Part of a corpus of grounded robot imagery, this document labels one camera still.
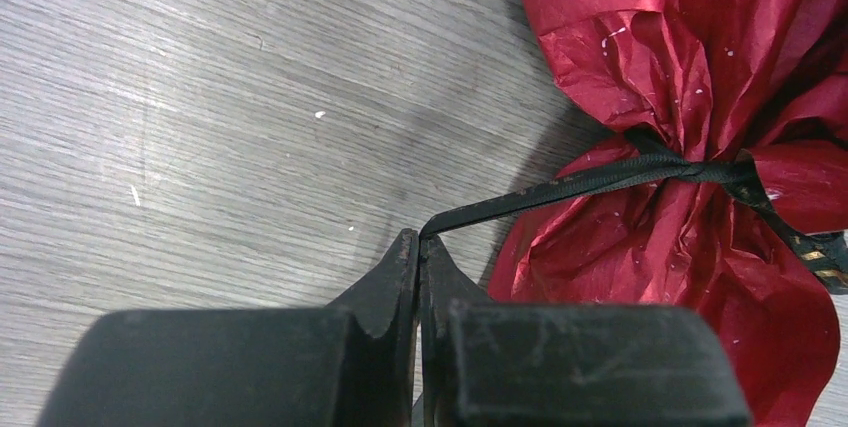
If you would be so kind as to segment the pink flower bouquet red wrap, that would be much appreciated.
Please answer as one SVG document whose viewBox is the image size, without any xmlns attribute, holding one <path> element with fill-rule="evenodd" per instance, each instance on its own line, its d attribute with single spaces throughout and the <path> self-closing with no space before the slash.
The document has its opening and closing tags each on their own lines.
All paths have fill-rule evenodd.
<svg viewBox="0 0 848 427">
<path fill-rule="evenodd" d="M 847 0 L 522 0 L 628 185 L 521 215 L 498 301 L 654 303 L 715 331 L 759 426 L 803 426 L 847 287 Z"/>
</svg>

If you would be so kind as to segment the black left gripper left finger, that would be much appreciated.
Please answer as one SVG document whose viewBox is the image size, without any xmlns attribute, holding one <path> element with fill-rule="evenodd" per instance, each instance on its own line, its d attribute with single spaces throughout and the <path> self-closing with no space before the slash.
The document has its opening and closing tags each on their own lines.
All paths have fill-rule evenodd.
<svg viewBox="0 0 848 427">
<path fill-rule="evenodd" d="M 319 307 L 125 310 L 65 363 L 41 426 L 407 426 L 418 234 Z"/>
</svg>

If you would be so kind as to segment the black ribbon gold lettering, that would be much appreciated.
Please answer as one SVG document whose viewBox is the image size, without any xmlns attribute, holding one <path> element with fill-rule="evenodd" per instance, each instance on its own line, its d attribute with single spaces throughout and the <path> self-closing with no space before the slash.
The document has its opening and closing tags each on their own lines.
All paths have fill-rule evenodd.
<svg viewBox="0 0 848 427">
<path fill-rule="evenodd" d="M 420 237 L 522 213 L 565 200 L 617 191 L 674 179 L 688 183 L 715 183 L 734 200 L 752 208 L 774 230 L 832 295 L 847 293 L 847 243 L 836 233 L 807 235 L 780 218 L 752 160 L 690 162 L 643 129 L 629 129 L 625 138 L 639 151 L 637 157 L 578 171 L 526 189 L 458 207 L 434 215 Z"/>
</svg>

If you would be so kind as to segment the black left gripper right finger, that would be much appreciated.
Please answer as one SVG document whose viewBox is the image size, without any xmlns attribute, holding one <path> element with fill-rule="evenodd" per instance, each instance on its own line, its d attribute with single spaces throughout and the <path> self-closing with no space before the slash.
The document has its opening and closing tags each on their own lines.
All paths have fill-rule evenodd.
<svg viewBox="0 0 848 427">
<path fill-rule="evenodd" d="M 664 305 L 493 301 L 439 238 L 419 254 L 422 426 L 749 426 L 717 336 Z"/>
</svg>

